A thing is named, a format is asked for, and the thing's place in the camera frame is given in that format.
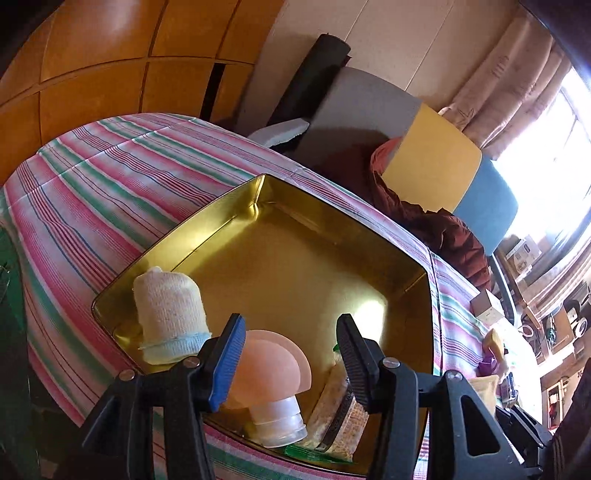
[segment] plastic bottle cap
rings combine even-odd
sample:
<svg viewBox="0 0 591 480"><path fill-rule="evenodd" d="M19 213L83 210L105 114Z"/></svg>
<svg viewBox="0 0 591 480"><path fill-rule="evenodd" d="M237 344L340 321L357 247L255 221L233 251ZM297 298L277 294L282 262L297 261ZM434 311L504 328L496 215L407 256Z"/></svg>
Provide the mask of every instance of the plastic bottle cap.
<svg viewBox="0 0 591 480"><path fill-rule="evenodd" d="M295 397L255 405L248 409L258 443L276 448L297 442L308 435Z"/></svg>

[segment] wooden cabinet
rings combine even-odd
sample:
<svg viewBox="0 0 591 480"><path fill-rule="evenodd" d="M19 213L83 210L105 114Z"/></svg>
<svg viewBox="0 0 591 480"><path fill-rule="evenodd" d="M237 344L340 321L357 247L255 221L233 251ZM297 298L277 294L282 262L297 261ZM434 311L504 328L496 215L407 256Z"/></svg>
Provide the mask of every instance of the wooden cabinet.
<svg viewBox="0 0 591 480"><path fill-rule="evenodd" d="M100 118L167 112L231 126L283 2L66 0L0 79L0 186L41 144Z"/></svg>

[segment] red blanket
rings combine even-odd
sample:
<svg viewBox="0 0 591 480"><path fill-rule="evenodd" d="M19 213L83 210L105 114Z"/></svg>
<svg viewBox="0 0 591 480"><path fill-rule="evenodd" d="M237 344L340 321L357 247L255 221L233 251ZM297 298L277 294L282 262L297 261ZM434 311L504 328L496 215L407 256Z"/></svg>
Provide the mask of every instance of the red blanket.
<svg viewBox="0 0 591 480"><path fill-rule="evenodd" d="M358 195L416 236L476 288L490 288L491 276L484 247L468 227L448 211L425 212L420 205L403 202L382 180L384 149L390 140L376 145L354 145L329 157L314 170Z"/></svg>

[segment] striped tablecloth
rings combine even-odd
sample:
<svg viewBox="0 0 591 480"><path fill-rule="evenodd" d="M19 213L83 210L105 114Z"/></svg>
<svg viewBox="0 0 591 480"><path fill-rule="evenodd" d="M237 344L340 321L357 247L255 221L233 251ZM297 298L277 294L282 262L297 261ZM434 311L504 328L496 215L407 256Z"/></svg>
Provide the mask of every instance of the striped tablecloth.
<svg viewBox="0 0 591 480"><path fill-rule="evenodd" d="M433 373L475 376L486 330L469 313L477 293L396 223L347 191L271 150L196 118L138 114L80 127L22 163L0 193L0 225L22 266L30 362L81 424L126 357L90 305L125 267L178 223L231 188L271 173L364 223L428 272ZM163 474L162 418L154 455ZM344 478L276 460L208 428L220 480ZM425 478L428 440L415 470Z"/></svg>

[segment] sponge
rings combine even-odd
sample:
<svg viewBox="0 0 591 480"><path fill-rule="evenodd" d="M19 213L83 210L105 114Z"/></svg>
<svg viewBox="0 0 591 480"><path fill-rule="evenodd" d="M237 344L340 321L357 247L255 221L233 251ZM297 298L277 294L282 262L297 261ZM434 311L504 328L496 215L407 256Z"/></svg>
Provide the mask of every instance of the sponge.
<svg viewBox="0 0 591 480"><path fill-rule="evenodd" d="M505 357L505 346L503 344L503 340L495 329L491 329L491 331L488 332L484 337L484 340L482 341L482 349L484 351L490 349L497 362L502 362Z"/></svg>
<svg viewBox="0 0 591 480"><path fill-rule="evenodd" d="M168 364L199 353L212 334L197 284L188 276L150 268L134 281L141 349L152 365Z"/></svg>

